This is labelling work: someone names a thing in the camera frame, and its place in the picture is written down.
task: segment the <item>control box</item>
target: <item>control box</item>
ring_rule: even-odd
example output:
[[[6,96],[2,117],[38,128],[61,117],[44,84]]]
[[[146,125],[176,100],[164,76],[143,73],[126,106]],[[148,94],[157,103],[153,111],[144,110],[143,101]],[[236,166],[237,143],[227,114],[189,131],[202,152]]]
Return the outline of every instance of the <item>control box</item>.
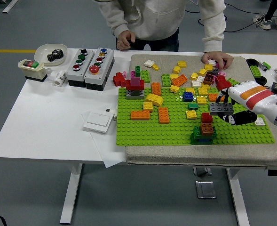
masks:
[[[84,79],[87,89],[103,91],[114,64],[114,50],[98,48]]]
[[[66,78],[70,86],[86,87],[84,74],[87,71],[95,52],[92,50],[79,49],[76,56],[66,71]]]
[[[47,78],[44,63],[24,59],[18,63],[18,67],[27,79],[43,82]]]

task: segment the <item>jeans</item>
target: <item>jeans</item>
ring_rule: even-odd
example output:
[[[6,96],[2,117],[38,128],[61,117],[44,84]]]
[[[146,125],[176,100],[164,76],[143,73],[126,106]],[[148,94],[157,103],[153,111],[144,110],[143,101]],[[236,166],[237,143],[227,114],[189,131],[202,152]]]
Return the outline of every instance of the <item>jeans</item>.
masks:
[[[172,34],[170,37],[161,40],[148,41],[135,39],[135,42],[129,40],[131,48],[129,50],[143,50],[145,45],[149,45],[152,51],[170,51],[178,52],[179,51],[179,40],[178,40],[179,28],[177,31]]]

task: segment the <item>blue lego brick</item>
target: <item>blue lego brick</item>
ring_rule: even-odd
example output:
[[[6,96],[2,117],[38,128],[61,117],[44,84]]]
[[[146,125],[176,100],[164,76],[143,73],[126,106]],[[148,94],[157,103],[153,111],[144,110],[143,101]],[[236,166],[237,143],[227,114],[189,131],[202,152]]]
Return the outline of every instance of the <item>blue lego brick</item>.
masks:
[[[183,102],[193,102],[194,95],[191,92],[184,92],[183,94]]]

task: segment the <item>yellow lego brick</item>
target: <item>yellow lego brick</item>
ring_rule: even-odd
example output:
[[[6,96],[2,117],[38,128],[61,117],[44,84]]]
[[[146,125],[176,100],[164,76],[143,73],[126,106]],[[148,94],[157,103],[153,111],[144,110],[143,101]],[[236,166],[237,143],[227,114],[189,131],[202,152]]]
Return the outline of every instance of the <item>yellow lego brick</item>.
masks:
[[[193,87],[191,87],[191,88],[185,88],[185,92],[190,92],[190,93],[192,93],[193,95],[196,94],[195,89],[194,89]]]
[[[205,76],[206,73],[207,73],[207,70],[205,70],[204,68],[202,68],[202,69],[198,72],[198,75]]]
[[[181,68],[186,68],[186,62],[185,61],[178,61],[178,66]]]
[[[179,74],[180,71],[181,71],[181,67],[179,67],[179,66],[175,66],[174,69],[173,69],[174,74]]]
[[[148,94],[144,101],[152,102],[152,104],[157,107],[160,107],[163,104],[163,98],[152,93]]]
[[[201,84],[201,88],[206,88],[207,90],[210,90],[210,85],[207,84]]]
[[[177,74],[170,74],[170,78],[171,78],[171,81],[173,81],[174,79],[178,78],[178,75]]]
[[[152,65],[152,68],[153,68],[155,71],[158,71],[158,70],[159,70],[159,67],[158,67],[156,64],[153,64],[153,65]]]
[[[198,88],[199,96],[208,96],[208,92],[206,88]]]
[[[205,97],[197,97],[197,104],[198,105],[206,105],[206,98]]]
[[[197,119],[196,111],[186,111],[186,119]]]
[[[191,74],[191,76],[190,76],[190,80],[193,80],[193,81],[197,80],[197,78],[198,78],[198,74],[197,74],[197,73],[194,73],[194,72],[193,72],[193,74]]]
[[[153,112],[153,103],[152,102],[144,102],[143,110],[148,112]]]
[[[204,69],[210,72],[214,69],[214,67],[212,65],[204,65]]]
[[[178,93],[179,87],[178,87],[178,86],[171,85],[170,91],[173,92],[173,93]]]

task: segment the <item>person's hand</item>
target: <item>person's hand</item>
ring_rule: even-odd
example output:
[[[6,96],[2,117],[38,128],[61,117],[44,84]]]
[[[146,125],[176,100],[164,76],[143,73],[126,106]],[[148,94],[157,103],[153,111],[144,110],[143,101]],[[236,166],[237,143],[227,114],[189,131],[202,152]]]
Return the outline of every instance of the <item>person's hand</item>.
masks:
[[[131,31],[123,31],[119,34],[118,42],[117,42],[117,48],[119,50],[126,50],[131,48],[130,43],[128,40],[131,40],[131,42],[135,42],[135,33]]]
[[[207,52],[202,56],[202,63],[205,65],[208,64],[208,60],[215,60],[219,64],[219,70],[227,69],[232,61],[233,61],[233,56],[228,55],[227,53],[223,52]]]

